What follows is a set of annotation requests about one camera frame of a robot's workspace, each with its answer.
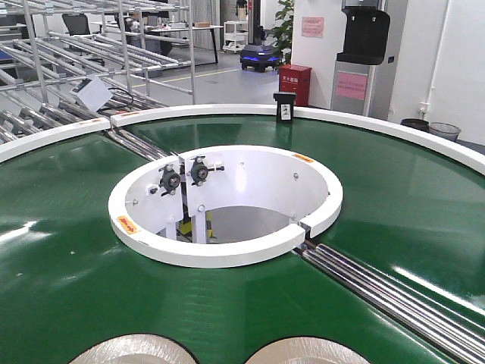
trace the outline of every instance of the water dispenser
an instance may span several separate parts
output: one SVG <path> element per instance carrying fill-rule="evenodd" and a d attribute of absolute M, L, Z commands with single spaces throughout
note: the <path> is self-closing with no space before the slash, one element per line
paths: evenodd
<path fill-rule="evenodd" d="M 331 109 L 387 120 L 408 0 L 343 0 Z"/>

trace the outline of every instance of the circular opening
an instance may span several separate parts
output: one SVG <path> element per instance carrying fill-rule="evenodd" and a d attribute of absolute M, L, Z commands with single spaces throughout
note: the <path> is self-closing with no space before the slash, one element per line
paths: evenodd
<path fill-rule="evenodd" d="M 113 189 L 108 207 L 115 233 L 138 253 L 222 268 L 299 246 L 335 221 L 342 199 L 338 178 L 309 157 L 214 146 L 137 168 Z"/>

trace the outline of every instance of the yellow label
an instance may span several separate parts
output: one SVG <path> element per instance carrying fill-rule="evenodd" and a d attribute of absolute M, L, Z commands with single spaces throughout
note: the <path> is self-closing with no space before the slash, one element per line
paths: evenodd
<path fill-rule="evenodd" d="M 135 224 L 126 216 L 119 216 L 117 221 L 121 224 L 121 227 L 129 234 L 135 234 L 138 232 Z"/>
<path fill-rule="evenodd" d="M 293 154 L 293 157 L 296 157 L 296 158 L 298 158 L 298 159 L 301 159 L 301 160 L 303 160 L 303 161 L 305 161 L 305 162 L 307 162 L 307 163 L 312 163 L 312 162 L 314 162 L 314 160 L 313 160 L 313 159 L 311 159 L 311 158 L 309 158 L 309 157 L 307 157 L 307 156 L 305 156 L 305 155 L 301 155 L 301 154 Z"/>

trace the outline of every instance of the white cabinet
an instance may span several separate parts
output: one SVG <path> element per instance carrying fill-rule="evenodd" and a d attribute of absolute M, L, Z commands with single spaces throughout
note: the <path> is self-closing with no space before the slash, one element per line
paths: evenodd
<path fill-rule="evenodd" d="M 224 51 L 239 52 L 248 44 L 248 22 L 226 21 L 224 23 Z"/>

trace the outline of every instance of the curved belt conveyor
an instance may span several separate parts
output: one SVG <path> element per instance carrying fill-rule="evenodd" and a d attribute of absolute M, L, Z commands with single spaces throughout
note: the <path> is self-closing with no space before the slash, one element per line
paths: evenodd
<path fill-rule="evenodd" d="M 201 364 L 254 363 L 287 337 L 372 364 L 485 362 L 485 157 L 355 115 L 274 114 L 164 108 L 1 144 L 0 362 L 69 363 L 131 334 L 174 340 Z M 244 144 L 307 155 L 342 183 L 338 219 L 301 255 L 184 268 L 117 238 L 108 197 L 128 173 L 166 152 Z"/>

